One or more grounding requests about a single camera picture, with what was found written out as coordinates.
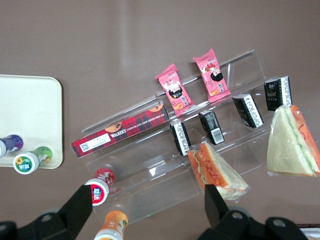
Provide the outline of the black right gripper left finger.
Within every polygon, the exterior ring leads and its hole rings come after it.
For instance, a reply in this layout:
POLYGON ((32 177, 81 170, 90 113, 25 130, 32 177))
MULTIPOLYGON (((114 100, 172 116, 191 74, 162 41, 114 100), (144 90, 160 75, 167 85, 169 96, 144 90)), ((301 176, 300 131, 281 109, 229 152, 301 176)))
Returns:
POLYGON ((20 228, 13 221, 2 221, 0 238, 2 240, 74 240, 92 210, 91 187, 82 185, 57 212, 46 212, 20 228))

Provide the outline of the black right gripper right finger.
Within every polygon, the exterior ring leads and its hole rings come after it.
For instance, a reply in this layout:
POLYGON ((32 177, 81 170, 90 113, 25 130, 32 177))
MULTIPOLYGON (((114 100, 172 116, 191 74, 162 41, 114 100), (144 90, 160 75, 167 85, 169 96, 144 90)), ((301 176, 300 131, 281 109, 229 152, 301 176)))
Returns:
POLYGON ((200 240, 306 240, 291 220, 270 217, 264 224, 239 209, 229 209, 216 186, 206 185, 205 212, 210 223, 200 240))

